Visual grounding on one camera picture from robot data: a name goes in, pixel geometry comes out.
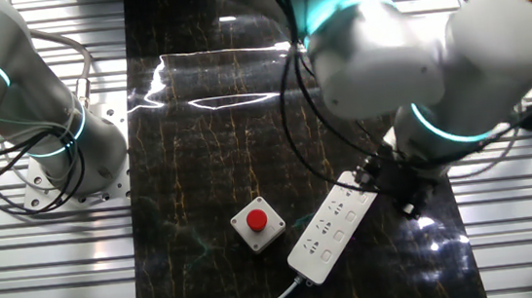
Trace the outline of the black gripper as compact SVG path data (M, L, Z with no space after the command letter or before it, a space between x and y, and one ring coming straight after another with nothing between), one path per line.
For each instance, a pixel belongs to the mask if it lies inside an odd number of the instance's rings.
M435 190L437 179L427 178L410 165L393 157L369 157L369 161L357 166L354 172L355 182L360 184L362 192L384 193L389 196L405 197Z

